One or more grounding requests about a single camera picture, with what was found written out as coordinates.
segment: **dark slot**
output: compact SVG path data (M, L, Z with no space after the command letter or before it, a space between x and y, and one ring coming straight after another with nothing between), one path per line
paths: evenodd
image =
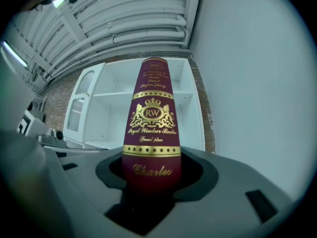
M246 192L246 196L255 209L262 223L268 221L277 213L276 208L260 190L257 189Z
M62 167L66 171L66 170L73 169L73 168L77 167L77 165L75 163L69 163L69 164L63 165Z
M56 152L56 154L59 158L67 157L67 154L63 152Z
M22 133L23 125L20 124L20 126L19 126L19 130L20 131L19 132L21 134L25 135L26 131L28 130L29 124L31 123L31 120L26 115L23 116L22 120L24 120L26 122L26 126L25 126L25 129L24 129L24 132Z
M120 204L110 208L105 216L122 227L145 236L173 207L172 198L134 198L123 193Z

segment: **ceiling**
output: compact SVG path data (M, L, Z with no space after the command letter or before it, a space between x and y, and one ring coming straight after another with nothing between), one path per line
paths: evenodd
M78 0L12 18L2 37L26 61L1 48L9 66L40 91L54 78L119 52L184 50L199 0Z

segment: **shelf board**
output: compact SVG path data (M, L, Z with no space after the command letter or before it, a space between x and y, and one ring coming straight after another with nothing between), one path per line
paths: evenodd
M111 142L111 141L85 141L85 144L102 148L102 149L114 149L114 148L123 146L122 143Z
M129 107L132 100L132 92L115 92L95 94L94 98L102 101L106 105L114 108ZM174 99L176 107L183 106L193 93L186 91L174 91Z
M116 92L116 93L105 93L95 94L94 98L102 101L106 105L114 108L120 108L127 106L127 103L131 103L132 92Z

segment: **brick wall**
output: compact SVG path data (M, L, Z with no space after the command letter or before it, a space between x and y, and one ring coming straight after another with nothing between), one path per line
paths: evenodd
M121 56L115 56L111 58L107 58L105 60L92 63L90 65L85 66L79 70L76 70L62 79L58 80L57 82L52 83L48 86L42 93L42 96L47 97L47 102L44 106L44 114L45 120L44 122L50 126L51 128L63 130L65 113L67 110L68 102L74 86L78 80L78 77L81 71L87 67L91 67L95 64L99 64L102 62L114 62L120 60L127 60L127 59L135 59L135 58L145 58L145 57L172 57L172 58L187 58L189 64L191 66L193 76L195 79L200 104L202 108L203 114L203 122L204 122L204 129L205 129L205 141L206 141L206 150L209 152L215 152L215 145L214 145L214 135L211 129L212 119L211 119L211 110L208 102L208 97L205 91L205 87L203 84L202 77L200 72L197 68L196 62L193 58L191 53L184 53L184 52L141 52L141 53L133 53L133 54L126 54Z

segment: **ceiling light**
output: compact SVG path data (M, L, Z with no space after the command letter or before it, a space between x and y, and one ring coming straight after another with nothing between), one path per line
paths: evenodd
M57 7L59 7L61 5L62 2L64 2L64 0L54 0L53 4L57 8Z
M15 59L19 61L20 64L22 64L24 67L27 67L28 64L9 46L7 42L3 42L4 48L14 56Z

